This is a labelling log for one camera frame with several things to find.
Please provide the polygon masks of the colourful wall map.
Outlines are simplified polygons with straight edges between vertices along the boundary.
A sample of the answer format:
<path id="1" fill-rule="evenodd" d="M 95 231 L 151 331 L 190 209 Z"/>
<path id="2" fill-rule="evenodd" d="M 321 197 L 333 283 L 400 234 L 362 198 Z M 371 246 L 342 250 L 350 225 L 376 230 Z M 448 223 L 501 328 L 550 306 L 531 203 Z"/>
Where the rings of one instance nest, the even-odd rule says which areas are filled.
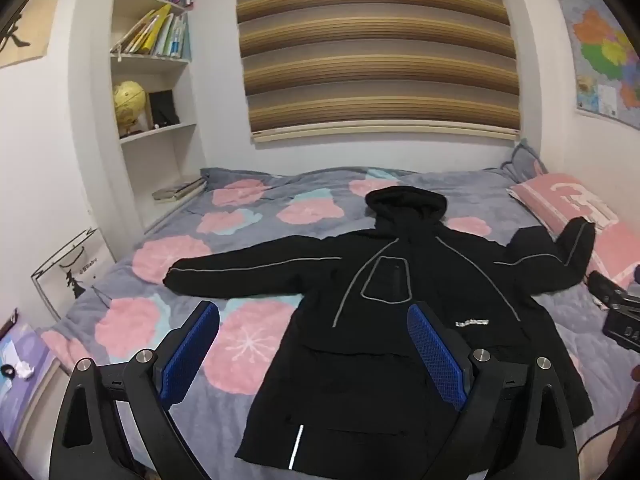
<path id="1" fill-rule="evenodd" d="M 576 107 L 639 128 L 639 53 L 603 0 L 559 0 L 574 62 Z"/>

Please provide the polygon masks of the leaning yellow books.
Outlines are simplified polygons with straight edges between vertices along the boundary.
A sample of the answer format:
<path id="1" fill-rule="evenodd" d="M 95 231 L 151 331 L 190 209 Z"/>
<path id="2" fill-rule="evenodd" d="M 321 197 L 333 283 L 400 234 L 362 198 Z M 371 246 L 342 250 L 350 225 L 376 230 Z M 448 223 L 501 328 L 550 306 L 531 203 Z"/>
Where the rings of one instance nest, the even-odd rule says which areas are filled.
<path id="1" fill-rule="evenodd" d="M 152 58 L 188 58 L 188 41 L 188 14 L 174 12 L 169 4 L 165 4 L 144 14 L 115 41 L 111 52 Z"/>

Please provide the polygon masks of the brown striped window blind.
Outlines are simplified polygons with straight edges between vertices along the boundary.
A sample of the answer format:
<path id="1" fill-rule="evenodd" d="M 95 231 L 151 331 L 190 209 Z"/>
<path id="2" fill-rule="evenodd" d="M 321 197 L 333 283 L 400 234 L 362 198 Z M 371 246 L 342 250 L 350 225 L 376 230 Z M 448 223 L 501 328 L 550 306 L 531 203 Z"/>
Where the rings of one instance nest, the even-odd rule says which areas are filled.
<path id="1" fill-rule="evenodd" d="M 438 129 L 518 135 L 503 0 L 236 0 L 236 18 L 257 142 Z"/>

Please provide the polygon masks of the calligraphy wall scroll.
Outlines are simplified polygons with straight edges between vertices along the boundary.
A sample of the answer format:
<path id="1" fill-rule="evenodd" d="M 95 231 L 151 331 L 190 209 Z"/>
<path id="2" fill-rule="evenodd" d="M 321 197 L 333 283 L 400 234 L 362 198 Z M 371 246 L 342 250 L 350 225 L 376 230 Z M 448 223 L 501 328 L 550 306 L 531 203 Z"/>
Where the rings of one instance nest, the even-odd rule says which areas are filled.
<path id="1" fill-rule="evenodd" d="M 29 0 L 1 37 L 1 68 L 47 54 L 57 6 L 58 0 Z"/>

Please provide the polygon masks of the black hooded jacket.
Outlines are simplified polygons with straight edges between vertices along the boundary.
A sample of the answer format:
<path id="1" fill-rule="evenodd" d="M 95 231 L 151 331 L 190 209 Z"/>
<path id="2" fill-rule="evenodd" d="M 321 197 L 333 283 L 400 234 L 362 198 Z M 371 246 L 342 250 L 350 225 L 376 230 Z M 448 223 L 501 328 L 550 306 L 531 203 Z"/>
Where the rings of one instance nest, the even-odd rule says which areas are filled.
<path id="1" fill-rule="evenodd" d="M 445 226 L 446 198 L 434 192 L 391 186 L 366 202 L 372 229 L 181 259 L 165 275 L 178 295 L 300 297 L 250 407 L 241 460 L 332 479 L 421 477 L 456 413 L 410 339 L 418 302 L 472 349 L 512 363 L 548 358 L 573 425 L 590 419 L 582 378 L 537 298 L 582 281 L 591 222 L 570 220 L 558 236 L 531 226 L 498 244 Z"/>

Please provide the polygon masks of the black picture frame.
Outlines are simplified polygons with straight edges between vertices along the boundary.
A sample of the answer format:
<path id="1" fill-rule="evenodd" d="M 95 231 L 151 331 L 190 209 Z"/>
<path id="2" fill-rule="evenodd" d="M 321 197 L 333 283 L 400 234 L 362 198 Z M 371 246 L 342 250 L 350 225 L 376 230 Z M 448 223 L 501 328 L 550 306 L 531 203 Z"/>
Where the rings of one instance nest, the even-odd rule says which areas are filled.
<path id="1" fill-rule="evenodd" d="M 151 92 L 148 96 L 150 125 L 153 128 L 165 128 L 178 125 L 180 119 L 176 112 L 174 95 L 171 90 Z"/>

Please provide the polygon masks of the grey pillow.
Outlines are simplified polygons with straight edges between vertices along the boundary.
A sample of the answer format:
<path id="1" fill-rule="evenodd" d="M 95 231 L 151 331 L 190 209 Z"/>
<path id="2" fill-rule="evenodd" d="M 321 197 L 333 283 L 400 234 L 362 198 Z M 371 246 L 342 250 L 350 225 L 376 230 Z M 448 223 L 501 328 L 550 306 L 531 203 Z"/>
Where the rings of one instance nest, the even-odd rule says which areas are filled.
<path id="1" fill-rule="evenodd" d="M 514 146 L 511 157 L 500 166 L 500 170 L 515 183 L 523 183 L 548 174 L 537 152 L 525 139 Z"/>

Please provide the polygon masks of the white bookshelf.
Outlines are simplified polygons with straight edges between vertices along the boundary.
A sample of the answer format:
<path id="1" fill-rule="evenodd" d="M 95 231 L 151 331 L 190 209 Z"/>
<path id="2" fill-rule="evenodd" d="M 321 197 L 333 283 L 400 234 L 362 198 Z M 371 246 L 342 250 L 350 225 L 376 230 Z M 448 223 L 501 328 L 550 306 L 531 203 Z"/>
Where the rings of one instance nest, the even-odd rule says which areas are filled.
<path id="1" fill-rule="evenodd" d="M 117 128 L 127 196 L 143 232 L 166 221 L 204 188 L 196 112 L 190 12 L 194 0 L 112 0 L 110 83 L 131 96 L 137 117 Z"/>

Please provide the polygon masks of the grey floral bed cover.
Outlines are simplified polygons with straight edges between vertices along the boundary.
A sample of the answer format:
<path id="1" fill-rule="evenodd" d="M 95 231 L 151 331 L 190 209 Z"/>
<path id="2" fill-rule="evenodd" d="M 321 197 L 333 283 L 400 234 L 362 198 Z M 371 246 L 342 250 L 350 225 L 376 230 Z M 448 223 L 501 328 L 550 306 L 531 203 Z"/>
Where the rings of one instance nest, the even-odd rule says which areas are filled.
<path id="1" fill-rule="evenodd" d="M 602 335 L 585 286 L 526 295 L 506 270 L 535 220 L 505 172 L 206 178 L 42 339 L 65 366 L 120 363 L 212 300 L 220 333 L 172 411 L 212 478 L 416 478 L 452 413 L 409 340 L 413 300 L 473 344 L 548 356 L 579 440 L 626 408 L 638 356 Z"/>

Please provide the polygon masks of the purple bedside box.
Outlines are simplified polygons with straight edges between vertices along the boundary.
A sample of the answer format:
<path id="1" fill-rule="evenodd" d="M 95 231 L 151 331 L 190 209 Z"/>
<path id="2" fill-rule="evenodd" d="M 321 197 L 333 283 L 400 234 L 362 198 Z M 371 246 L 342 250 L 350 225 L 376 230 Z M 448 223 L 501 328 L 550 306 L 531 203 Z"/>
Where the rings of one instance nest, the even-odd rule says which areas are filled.
<path id="1" fill-rule="evenodd" d="M 1 433 L 14 453 L 60 367 L 41 337 L 14 311 L 1 327 Z"/>

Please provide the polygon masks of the yellow globe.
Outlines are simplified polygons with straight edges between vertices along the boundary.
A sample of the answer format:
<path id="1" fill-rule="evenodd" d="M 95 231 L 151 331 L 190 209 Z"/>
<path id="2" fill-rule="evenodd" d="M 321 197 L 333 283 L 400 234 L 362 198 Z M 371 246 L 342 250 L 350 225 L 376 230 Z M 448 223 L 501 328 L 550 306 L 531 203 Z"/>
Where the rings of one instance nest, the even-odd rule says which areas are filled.
<path id="1" fill-rule="evenodd" d="M 128 136 L 145 110 L 146 93 L 141 84 L 125 80 L 113 88 L 113 104 L 119 136 Z"/>

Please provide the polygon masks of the stack of books on shelf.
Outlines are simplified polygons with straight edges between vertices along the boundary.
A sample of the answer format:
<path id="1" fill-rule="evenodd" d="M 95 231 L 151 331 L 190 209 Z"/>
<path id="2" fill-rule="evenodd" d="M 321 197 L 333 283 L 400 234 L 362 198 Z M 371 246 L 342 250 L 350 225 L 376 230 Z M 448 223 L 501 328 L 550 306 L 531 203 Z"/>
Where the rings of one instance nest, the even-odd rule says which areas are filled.
<path id="1" fill-rule="evenodd" d="M 181 200 L 205 183 L 203 177 L 185 178 L 174 182 L 171 185 L 159 188 L 152 193 L 155 203 L 175 202 Z"/>

